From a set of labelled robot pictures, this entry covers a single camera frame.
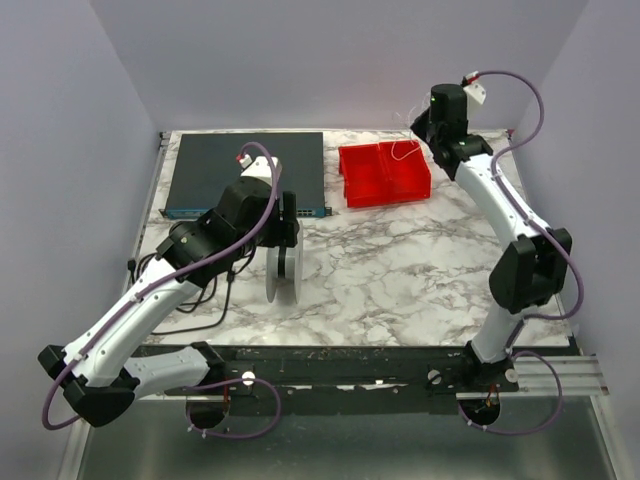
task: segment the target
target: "red plastic bin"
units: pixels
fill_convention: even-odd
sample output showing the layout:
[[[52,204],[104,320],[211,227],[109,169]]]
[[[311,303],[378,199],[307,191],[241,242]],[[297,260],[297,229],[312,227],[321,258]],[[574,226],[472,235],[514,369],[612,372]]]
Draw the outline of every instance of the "red plastic bin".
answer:
[[[382,142],[338,150],[348,207],[412,202],[431,196],[431,172],[418,142]]]

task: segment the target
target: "lavender wall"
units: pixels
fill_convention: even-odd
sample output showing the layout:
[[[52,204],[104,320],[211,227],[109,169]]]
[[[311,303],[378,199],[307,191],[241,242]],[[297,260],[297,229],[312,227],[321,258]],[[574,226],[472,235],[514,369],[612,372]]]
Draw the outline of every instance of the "lavender wall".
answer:
[[[586,301],[575,319],[595,352],[640,472],[640,2],[591,0],[542,84],[547,122],[516,154],[535,207],[574,236]],[[518,127],[537,120],[531,105]],[[565,304],[575,300],[568,282]]]
[[[157,135],[87,2],[2,7],[0,465],[2,478],[50,480],[68,433],[40,425],[51,382],[36,356],[117,298]]]
[[[542,81],[586,0],[91,0],[163,129],[400,128],[428,89],[477,69]],[[480,127],[526,91],[487,82]]]

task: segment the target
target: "screw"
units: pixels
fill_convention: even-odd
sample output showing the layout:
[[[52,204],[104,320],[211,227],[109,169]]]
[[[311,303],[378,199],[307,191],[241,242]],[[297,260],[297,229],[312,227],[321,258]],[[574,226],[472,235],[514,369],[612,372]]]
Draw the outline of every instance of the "screw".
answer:
[[[429,383],[431,383],[432,385],[438,385],[440,384],[440,382],[442,382],[442,377],[440,376],[440,372],[437,370],[431,370],[429,373],[427,373],[427,379],[429,380]]]
[[[247,370],[242,374],[242,378],[244,380],[242,383],[244,383],[247,387],[250,387],[251,385],[253,385],[253,379],[256,378],[256,375],[251,370]]]
[[[513,368],[509,368],[506,372],[504,372],[504,377],[510,383],[516,383],[518,381],[518,372],[516,372]]]

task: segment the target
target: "white marble tabletop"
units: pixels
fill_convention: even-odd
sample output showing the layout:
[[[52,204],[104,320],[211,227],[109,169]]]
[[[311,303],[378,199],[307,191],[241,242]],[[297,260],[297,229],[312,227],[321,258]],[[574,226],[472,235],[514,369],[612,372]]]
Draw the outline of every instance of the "white marble tabletop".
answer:
[[[213,131],[188,132],[210,133]],[[173,132],[140,253],[155,250],[171,222],[164,208],[183,132]],[[265,294],[265,252],[239,274],[229,313],[214,329],[149,337],[149,343],[206,340],[226,345],[461,346],[482,324],[491,295],[488,277],[501,252],[477,206],[449,181],[424,149],[433,177],[432,197],[385,208],[349,209],[338,174],[338,147],[404,139],[401,132],[324,131],[326,204],[333,216],[303,218],[304,270],[298,305]],[[504,131],[482,132],[494,149]],[[287,159],[280,159],[286,168]],[[520,185],[513,159],[502,161]],[[156,331],[197,327],[217,320],[226,284],[193,314],[171,314]],[[555,301],[545,311],[557,311]],[[518,339],[529,346],[567,345],[564,322],[531,320]]]

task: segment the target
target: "purple cable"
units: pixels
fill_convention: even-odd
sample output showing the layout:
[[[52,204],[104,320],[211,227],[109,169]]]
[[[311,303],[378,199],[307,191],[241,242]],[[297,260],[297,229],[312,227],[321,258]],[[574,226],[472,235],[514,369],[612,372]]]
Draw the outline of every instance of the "purple cable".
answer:
[[[187,420],[189,421],[189,429],[190,430],[195,430],[196,432],[201,433],[205,437],[226,438],[228,440],[251,440],[253,438],[261,437],[265,433],[268,433],[271,430],[273,430],[275,428],[275,426],[278,424],[278,422],[280,421],[280,414],[282,413],[282,401],[280,400],[280,395],[278,394],[278,391],[276,390],[276,387],[271,385],[266,380],[262,380],[261,378],[254,378],[252,380],[245,380],[245,379],[242,379],[242,378],[234,378],[232,380],[225,380],[224,382],[211,383],[209,385],[200,385],[200,386],[197,386],[197,387],[190,387],[190,388],[187,388],[187,390],[198,392],[198,391],[201,391],[201,390],[208,390],[208,389],[211,389],[211,388],[224,387],[226,385],[233,385],[233,384],[241,383],[241,382],[245,382],[245,381],[247,381],[247,382],[248,381],[252,381],[252,382],[256,382],[256,383],[259,383],[261,385],[264,385],[265,387],[267,387],[271,391],[271,393],[273,393],[273,397],[276,399],[276,413],[274,414],[273,420],[271,420],[271,423],[269,423],[269,425],[267,425],[266,427],[258,430],[257,432],[254,432],[254,433],[233,434],[233,433],[211,432],[211,431],[207,430],[206,428],[198,428],[193,424],[193,421],[191,420],[191,406],[189,406],[189,407],[187,407]]]
[[[531,435],[533,433],[541,432],[545,428],[553,425],[556,422],[556,420],[560,418],[560,414],[562,413],[562,407],[564,406],[564,397],[562,395],[562,383],[560,382],[560,377],[558,376],[558,372],[556,372],[556,369],[553,368],[553,365],[551,365],[551,363],[549,363],[548,360],[546,360],[542,355],[538,355],[535,352],[525,350],[525,351],[516,353],[512,358],[513,360],[516,360],[520,357],[535,357],[538,360],[540,360],[542,363],[544,363],[547,367],[549,367],[549,370],[551,370],[551,373],[553,374],[553,378],[555,379],[556,385],[558,387],[558,405],[556,406],[556,410],[553,412],[553,414],[543,424],[538,425],[537,427],[531,428],[529,430],[511,432],[508,430],[501,430],[499,428],[492,428],[490,426],[480,425],[478,423],[475,423],[467,416],[467,414],[464,412],[464,410],[458,403],[458,412],[460,413],[464,421],[467,422],[467,425],[487,433],[494,433],[496,435],[504,435],[507,437],[520,437],[524,435]]]
[[[529,218],[528,213],[518,204],[517,200],[514,198],[514,196],[511,194],[507,186],[502,181],[502,177],[498,174],[498,159],[502,157],[505,153],[511,152],[516,148],[520,148],[523,145],[526,145],[531,140],[533,140],[536,137],[536,135],[538,135],[538,133],[540,132],[540,129],[542,128],[542,124],[544,123],[544,103],[542,102],[542,96],[540,95],[540,92],[538,91],[535,85],[533,85],[529,80],[527,80],[522,75],[519,75],[517,73],[509,72],[507,70],[486,70],[484,72],[478,73],[476,78],[484,77],[486,75],[505,75],[507,77],[513,77],[520,80],[531,89],[534,96],[536,97],[536,101],[538,102],[538,108],[540,109],[540,118],[538,120],[538,124],[536,125],[535,130],[531,133],[531,135],[529,135],[527,138],[525,138],[521,142],[518,142],[514,145],[510,145],[507,148],[500,150],[498,153],[496,153],[493,156],[493,158],[491,159],[491,175],[495,179],[496,183],[498,184],[498,187],[500,188],[504,196],[507,198],[507,200],[509,200],[509,203],[511,203],[513,208],[516,209],[518,214],[524,220],[526,220],[528,224],[531,225],[531,227],[536,232],[542,235],[551,245],[553,245],[553,247],[560,253],[562,258],[567,262],[567,265],[569,265],[569,268],[571,268],[571,271],[573,272],[573,275],[576,279],[576,284],[578,286],[578,298],[576,299],[576,303],[573,306],[573,308],[571,308],[571,310],[569,310],[568,312],[561,315],[548,315],[545,313],[530,313],[525,315],[523,319],[526,320],[530,318],[541,318],[543,320],[565,320],[567,318],[574,316],[576,313],[578,313],[578,310],[580,310],[580,307],[582,307],[582,303],[584,302],[584,282],[582,280],[582,275],[580,275],[580,272],[578,271],[578,267],[573,261],[573,259],[569,256],[566,250],[562,248],[562,245],[560,245],[560,243],[558,243],[558,241],[555,238],[553,238],[553,236],[540,224],[538,224],[532,219],[527,220]]]
[[[267,158],[267,162],[269,163],[269,168],[271,169],[271,194],[269,195],[269,201],[267,202],[267,207],[265,208],[264,213],[260,217],[260,220],[258,220],[256,225],[251,230],[249,230],[249,232],[247,232],[247,234],[244,237],[242,237],[240,240],[230,245],[229,247],[225,248],[224,250],[221,250],[220,252],[216,253],[215,255],[212,255],[211,257],[205,258],[203,260],[200,260],[199,262],[196,262],[189,266],[181,268],[180,270],[176,270],[175,272],[170,273],[169,275],[166,275],[161,279],[156,280],[153,283],[150,283],[146,288],[136,293],[135,296],[137,299],[144,298],[148,293],[164,285],[170,280],[173,280],[174,278],[187,275],[193,272],[194,270],[202,268],[206,265],[209,265],[213,262],[220,260],[221,258],[226,257],[231,252],[237,250],[238,248],[242,247],[247,242],[249,242],[249,240],[255,237],[257,233],[260,231],[260,229],[262,229],[264,224],[267,222],[269,215],[271,215],[271,210],[273,209],[273,206],[276,203],[276,196],[278,191],[278,173],[276,170],[276,166],[273,162],[273,158],[271,158],[271,154],[260,143],[257,143],[257,142],[246,143],[240,150],[241,157],[244,156],[246,150],[249,147],[255,147],[258,150],[260,150],[262,154]],[[107,322],[105,322],[102,328],[100,328],[100,330],[96,332],[96,334],[87,342],[87,344],[80,349],[80,351],[78,352],[77,358],[73,358],[67,364],[67,366],[60,372],[60,374],[56,377],[56,379],[53,381],[53,384],[51,385],[51,388],[47,393],[47,396],[44,401],[44,405],[42,407],[42,425],[44,426],[44,428],[46,428],[47,430],[60,430],[62,428],[68,427],[69,425],[71,425],[73,422],[75,422],[80,418],[76,416],[58,424],[52,424],[51,422],[49,422],[49,410],[51,408],[51,403],[53,402],[53,397],[55,396],[56,391],[58,390],[58,387],[60,387],[60,385],[62,384],[63,379],[66,378],[66,376],[79,363],[79,359],[84,358],[87,355],[87,353],[89,353],[89,351],[94,347],[94,345],[98,343],[98,341],[104,336],[104,334],[107,333],[109,329],[111,329],[111,327],[113,327],[113,325],[118,320],[120,320],[120,318],[122,318],[122,316],[125,313],[127,313],[131,309],[131,307],[133,307],[137,303],[138,302],[128,301],[118,311],[116,311],[116,313],[114,313],[113,316]]]

